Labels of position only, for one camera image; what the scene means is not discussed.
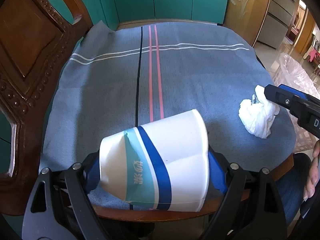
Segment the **person's right hand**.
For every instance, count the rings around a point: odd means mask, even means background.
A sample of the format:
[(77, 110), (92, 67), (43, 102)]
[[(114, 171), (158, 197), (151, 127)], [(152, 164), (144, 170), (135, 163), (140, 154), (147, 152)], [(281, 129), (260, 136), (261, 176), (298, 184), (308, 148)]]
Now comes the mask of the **person's right hand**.
[(318, 163), (319, 163), (319, 140), (316, 142), (313, 148), (313, 160), (310, 165), (306, 185), (304, 187), (303, 200), (306, 201), (308, 198), (311, 198), (315, 193), (315, 187), (319, 181), (319, 171), (318, 171)]

